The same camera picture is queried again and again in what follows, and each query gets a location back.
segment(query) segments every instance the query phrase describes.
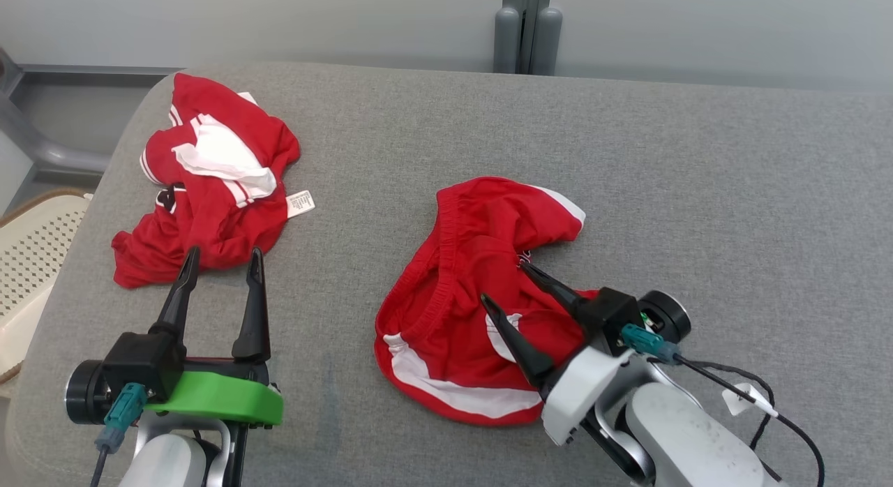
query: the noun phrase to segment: red and white clothing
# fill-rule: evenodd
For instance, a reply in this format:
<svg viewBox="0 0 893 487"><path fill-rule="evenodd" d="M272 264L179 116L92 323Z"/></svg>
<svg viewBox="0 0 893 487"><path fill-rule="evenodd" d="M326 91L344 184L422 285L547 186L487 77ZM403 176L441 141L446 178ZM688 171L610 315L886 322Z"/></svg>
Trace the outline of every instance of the red and white clothing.
<svg viewBox="0 0 893 487"><path fill-rule="evenodd" d="M172 127L149 138L140 167L167 186L132 233L112 240L115 283L175 280L186 252L200 246L202 269L245 264L267 252L287 220L282 173L299 143L248 93L187 74L174 76Z"/></svg>
<svg viewBox="0 0 893 487"><path fill-rule="evenodd" d="M434 230L375 320L375 356L384 375L457 421L536 420L539 393L524 380L479 297L493 297L556 363L567 359L583 340L580 327L518 264L533 248L576 239L585 218L563 195L509 179L472 179L437 192Z"/></svg>

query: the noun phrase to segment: gray cushion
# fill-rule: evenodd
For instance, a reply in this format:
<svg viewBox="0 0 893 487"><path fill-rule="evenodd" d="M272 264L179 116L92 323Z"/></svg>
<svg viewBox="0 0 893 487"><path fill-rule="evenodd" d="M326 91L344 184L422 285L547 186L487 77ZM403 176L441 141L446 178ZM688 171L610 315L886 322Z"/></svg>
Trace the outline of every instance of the gray cushion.
<svg viewBox="0 0 893 487"><path fill-rule="evenodd" d="M628 485L589 439L558 448L539 424L447 421L377 369L373 320L433 226L435 192L481 175L580 205L577 242L534 261L576 287L678 297L694 324L684 352L769 381L823 450L829 485L893 477L893 97L288 63L190 73L286 121L302 148L287 190L317 205L267 255L287 407L283 426L250 434L245 485ZM112 282L109 242L153 208L137 157L168 125L170 90L128 125L29 351L8 438L29 485L89 480L99 429L67 420L67 377L165 299L165 286ZM189 353L229 354L245 296L243 269L200 278ZM717 386L673 375L749 440L756 412L733 419ZM121 478L134 435L103 483ZM759 452L792 485L814 483L813 456L781 424Z"/></svg>

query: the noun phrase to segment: black cable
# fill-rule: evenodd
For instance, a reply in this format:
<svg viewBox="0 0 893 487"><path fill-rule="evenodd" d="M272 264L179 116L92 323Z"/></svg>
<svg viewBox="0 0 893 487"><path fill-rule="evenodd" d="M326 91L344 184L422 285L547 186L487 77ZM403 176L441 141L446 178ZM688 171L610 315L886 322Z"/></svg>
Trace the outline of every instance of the black cable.
<svg viewBox="0 0 893 487"><path fill-rule="evenodd" d="M813 442L813 439L809 438L809 435L804 432L804 430L800 429L800 426L792 423L787 417L782 416L782 414L778 414L778 416L775 416L775 418L779 420L779 423L784 424L784 426L787 426L791 430L793 430L794 433L797 433L800 438L802 438L804 442L806 442L806 445L809 447L809 449L812 450L813 455L816 456L816 462L819 465L819 483L817 483L817 485L819 487L822 487L825 484L825 461L823 461L822 452L819 452L819 448L818 446L816 446L816 443Z"/></svg>
<svg viewBox="0 0 893 487"><path fill-rule="evenodd" d="M99 449L99 459L96 459L96 469L93 470L93 480L90 481L90 487L98 487L99 479L103 476L103 468L105 467L105 458L109 454L109 446L103 445Z"/></svg>
<svg viewBox="0 0 893 487"><path fill-rule="evenodd" d="M712 368L714 370L722 370L723 372L737 373L742 377L746 377L747 379L756 382L766 391L766 393L768 393L769 405L775 407L775 393L772 391L769 383L763 381L763 379L761 379L758 375L754 375L753 373L747 372L747 370L737 368L737 366L727 366L726 364L694 360L689 360L689 362L696 364L697 366L700 366L702 368ZM754 433L753 438L750 439L750 450L756 450L756 443L759 442L761 438L763 438L763 432L766 431L766 426L768 426L769 421L771 420L772 416L770 416L769 414L763 416L763 420L760 421L759 427L756 428L756 433Z"/></svg>
<svg viewBox="0 0 893 487"><path fill-rule="evenodd" d="M756 404L755 398L753 398L746 392L741 391L741 389L738 389L735 386L731 385L727 381L724 381L723 378L714 375L714 373L707 372L707 370L698 366L698 364L690 362L681 354L674 354L673 358L679 363L684 364L684 366L688 366L690 369L695 370L695 372L700 373L702 376L705 376L707 379L711 379L711 381L716 382L718 385L723 386L723 388L735 393L740 398L746 399L750 403ZM823 487L825 484L825 461L824 459L822 459L822 452L819 452L819 448L816 446L816 443L813 442L813 439L809 438L809 435L807 435L804 430L800 429L797 424L792 423L792 421L787 417L782 416L782 414L777 414L775 418L778 419L779 423L784 424L784 426L787 426L791 430L793 430L794 433L797 433L797 435L800 436L800 438L802 438L804 442L806 442L806 445L809 447L809 449L812 450L813 455L816 456L816 464L819 467L819 481L816 485L817 487Z"/></svg>
<svg viewBox="0 0 893 487"><path fill-rule="evenodd" d="M763 469L766 470L766 473L769 474L769 477L772 477L772 480L775 480L775 481L781 481L781 475L775 473L775 470L773 470L772 468L770 468L769 465L766 464L766 462L763 462L762 459L760 459L760 462L763 463Z"/></svg>

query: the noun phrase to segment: clothing tag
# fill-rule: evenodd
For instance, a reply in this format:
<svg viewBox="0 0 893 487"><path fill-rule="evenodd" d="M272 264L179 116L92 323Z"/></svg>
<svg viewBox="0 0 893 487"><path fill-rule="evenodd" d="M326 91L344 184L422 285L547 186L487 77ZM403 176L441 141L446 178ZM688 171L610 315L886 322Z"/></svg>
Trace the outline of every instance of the clothing tag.
<svg viewBox="0 0 893 487"><path fill-rule="evenodd" d="M742 392L749 394L753 399L756 399L756 401L769 405L769 401L766 398L763 398L763 395L760 394L759 391L756 391L756 388L753 388L749 383L741 382L740 384L735 384L735 387L741 389ZM728 411L730 411L733 416L737 416L743 411L748 410L750 407L753 407L752 403L728 389L723 391L723 399L726 401L726 405L728 405Z"/></svg>
<svg viewBox="0 0 893 487"><path fill-rule="evenodd" d="M303 190L297 194L292 194L285 198L288 203L288 218L299 216L301 213L313 210L316 204L313 204L313 198L310 197L309 190Z"/></svg>

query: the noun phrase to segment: laundry basket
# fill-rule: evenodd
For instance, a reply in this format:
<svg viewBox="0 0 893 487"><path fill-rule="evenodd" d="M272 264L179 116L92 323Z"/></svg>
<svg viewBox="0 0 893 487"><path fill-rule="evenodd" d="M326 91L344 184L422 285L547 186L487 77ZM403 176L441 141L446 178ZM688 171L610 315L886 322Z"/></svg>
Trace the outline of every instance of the laundry basket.
<svg viewBox="0 0 893 487"><path fill-rule="evenodd" d="M60 188L0 220L0 389L19 373L90 197Z"/></svg>

